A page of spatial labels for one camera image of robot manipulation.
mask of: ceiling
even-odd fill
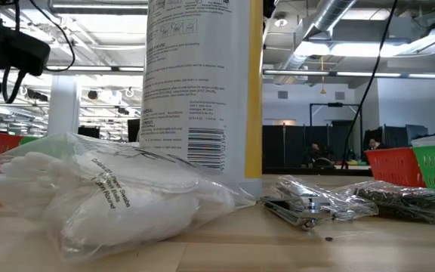
[[[264,50],[264,63],[279,68],[279,65],[286,61],[293,49],[293,33],[295,32],[300,20],[313,14],[319,0],[281,0],[278,4],[275,14],[284,14],[287,24],[282,27],[275,26],[272,20],[270,31],[266,37]],[[385,20],[389,16],[389,10],[392,7],[393,0],[358,0],[357,3],[344,15],[342,20]],[[395,16],[414,17],[421,25],[427,22],[421,22],[421,18],[432,17],[435,14],[435,1],[431,0],[401,0],[398,3]],[[322,62],[324,70],[342,70],[342,71],[372,71],[375,65],[375,57],[336,57],[324,56],[321,58],[309,57],[305,66],[309,70],[321,70]],[[394,65],[396,61],[393,58],[383,58],[381,63],[382,72],[411,72],[411,73],[435,73],[435,56],[421,57],[418,65],[417,57],[400,58],[400,66]],[[355,79],[349,78],[325,78],[326,83],[350,84]],[[307,81],[309,84],[322,82],[321,77],[310,77]]]
[[[69,46],[61,32],[27,0],[22,1],[22,31],[51,45],[49,66],[67,66],[72,60]],[[111,1],[111,0],[54,0],[53,3],[71,2],[72,4],[139,4],[142,0]],[[283,27],[274,25],[272,21],[269,34],[266,38],[264,50],[264,64],[278,66],[285,61],[292,52],[293,35],[300,19],[312,14],[316,10],[318,0],[282,0],[278,4],[277,12],[284,14],[288,24]],[[48,1],[37,1],[40,7],[48,9]],[[389,0],[359,0],[344,16],[344,20],[385,20],[389,13],[392,1]],[[419,14],[435,12],[435,1],[414,0],[400,1],[396,16],[417,17]],[[14,27],[14,10],[2,8],[4,25]],[[105,14],[53,14],[52,18],[66,29],[66,33],[75,45],[75,66],[143,66],[145,57],[145,41],[147,29],[147,16],[116,12]],[[385,60],[393,63],[397,60]],[[401,59],[401,71],[413,70],[417,67],[426,67],[435,72],[434,65],[419,65],[419,63],[435,63],[435,57],[424,57],[420,60]],[[311,70],[321,69],[321,60],[309,58],[305,63]],[[374,65],[372,57],[333,57],[323,59],[325,70],[370,71]],[[81,124],[101,127],[103,136],[113,140],[127,139],[127,123],[130,118],[140,116],[139,106],[142,95],[142,73],[122,73],[104,75],[104,73],[70,73],[78,76],[82,86],[82,104],[86,107],[81,111]],[[10,76],[10,83],[16,80],[16,72]],[[22,107],[21,104],[34,104],[37,101],[27,97],[27,90],[37,91],[51,99],[52,77],[44,74],[38,78],[27,76],[23,87],[15,101],[18,107],[0,107],[0,129],[18,128],[21,134],[43,135],[48,119],[48,103],[38,102],[39,107]],[[327,78],[327,83],[350,84],[353,79]],[[308,83],[321,82],[321,78],[309,78]],[[101,95],[97,100],[88,98],[89,91],[97,91]],[[102,97],[122,97],[120,101],[103,99]],[[129,115],[117,112],[115,104],[128,107]]]

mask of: ceiling duct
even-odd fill
[[[331,39],[333,27],[355,4],[357,0],[322,0],[316,13],[302,20],[298,25],[295,47],[306,38],[323,33],[323,39]],[[309,56],[294,52],[288,60],[280,67],[281,70],[298,70]],[[274,83],[285,84],[289,76],[276,76]]]

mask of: wooden table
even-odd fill
[[[305,179],[324,187],[364,181]],[[435,271],[435,226],[365,218],[307,233],[255,206],[145,249],[72,266],[41,231],[0,208],[0,271]]]

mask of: white bottle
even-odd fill
[[[263,2],[149,3],[140,140],[261,195]]]

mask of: pipe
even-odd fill
[[[263,70],[266,76],[331,76],[370,78],[369,72],[335,72],[317,70]],[[435,73],[376,73],[378,79],[435,79]]]
[[[313,25],[321,32],[330,31],[357,0],[322,0]]]
[[[356,1],[357,0],[322,0],[316,9],[316,13],[313,15],[314,18],[312,19],[308,30],[304,32],[301,41],[303,41],[307,36],[316,35],[319,32],[331,31],[347,11],[352,8]],[[295,51],[298,48],[299,43],[295,45],[297,47],[293,49],[292,54],[280,69],[298,70],[303,66],[303,63],[309,56],[300,55],[299,52]],[[286,83],[288,78],[289,76],[277,76],[274,79],[274,83],[277,85],[283,85]]]

